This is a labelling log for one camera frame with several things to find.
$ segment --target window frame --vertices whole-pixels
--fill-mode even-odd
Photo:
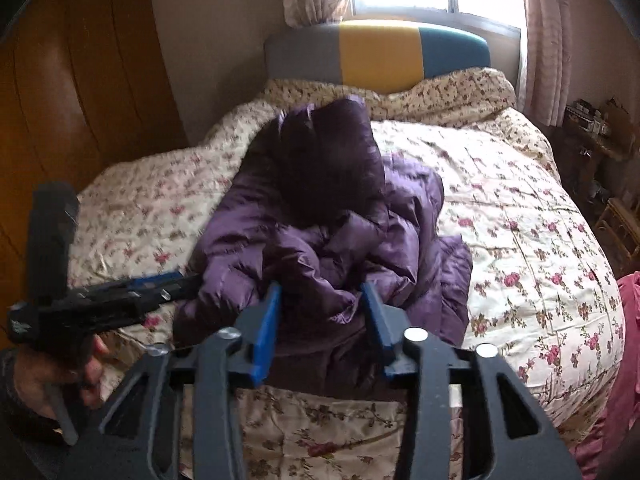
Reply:
[[[460,12],[458,0],[449,0],[448,9],[433,9],[432,7],[377,7],[368,6],[362,0],[351,0],[353,15],[359,14],[392,14],[394,16],[406,16],[419,22],[433,23],[445,27],[478,28],[485,32],[492,32],[507,36],[508,38],[519,38],[521,30],[514,25],[497,22],[484,16]]]

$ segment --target jacket sleeve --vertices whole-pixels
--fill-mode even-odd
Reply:
[[[32,412],[18,397],[14,387],[16,352],[15,349],[0,352],[0,440],[11,440],[11,447],[18,447],[15,445],[17,442],[44,478],[54,480],[67,448],[61,435],[55,431],[57,423]]]

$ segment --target pink blanket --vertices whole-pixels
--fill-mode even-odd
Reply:
[[[584,480],[593,480],[640,418],[640,272],[618,280],[625,312],[625,351],[620,371],[600,418],[587,438],[574,449]]]

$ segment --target purple down jacket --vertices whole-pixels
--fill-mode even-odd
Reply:
[[[381,156],[357,98],[308,105],[265,126],[190,260],[204,274],[178,307],[177,345],[196,344],[283,288],[268,382],[342,398],[392,398],[378,380],[359,311],[369,280],[414,326],[460,345],[472,259],[438,237],[442,180],[401,155]]]

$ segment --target floral comforter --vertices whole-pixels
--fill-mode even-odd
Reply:
[[[470,69],[389,96],[271,81],[214,126],[203,145],[113,166],[81,194],[73,285],[183,267],[248,143],[279,109],[359,94],[382,152],[418,158],[442,176],[443,235],[462,234],[474,270],[464,346],[495,344],[568,446],[589,431],[622,358],[624,317],[609,264],[559,183],[545,137],[513,109],[504,75]],[[143,345],[170,339],[172,305],[112,333],[108,394]],[[462,421],[452,390],[451,477]],[[394,402],[264,387],[239,393],[249,476],[381,479],[392,475],[404,421]],[[183,450],[191,428],[184,422]],[[183,468],[190,472],[184,453]]]

